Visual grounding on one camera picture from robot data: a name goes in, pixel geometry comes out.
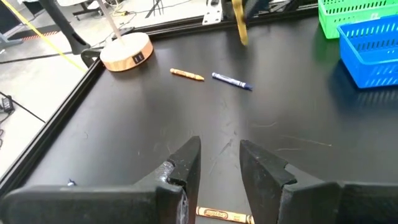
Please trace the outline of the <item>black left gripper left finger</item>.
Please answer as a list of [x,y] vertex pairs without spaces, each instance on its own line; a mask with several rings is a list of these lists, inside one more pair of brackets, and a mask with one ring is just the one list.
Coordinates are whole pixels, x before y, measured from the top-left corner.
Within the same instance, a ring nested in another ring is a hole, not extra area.
[[38,185],[1,200],[2,223],[194,223],[201,173],[201,139],[191,137],[132,185]]

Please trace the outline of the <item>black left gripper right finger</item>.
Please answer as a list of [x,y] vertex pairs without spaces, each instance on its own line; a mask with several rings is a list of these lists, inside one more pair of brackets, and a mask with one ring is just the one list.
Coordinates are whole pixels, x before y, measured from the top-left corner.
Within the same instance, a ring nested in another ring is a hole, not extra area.
[[248,140],[241,177],[256,223],[397,223],[397,185],[324,181]]

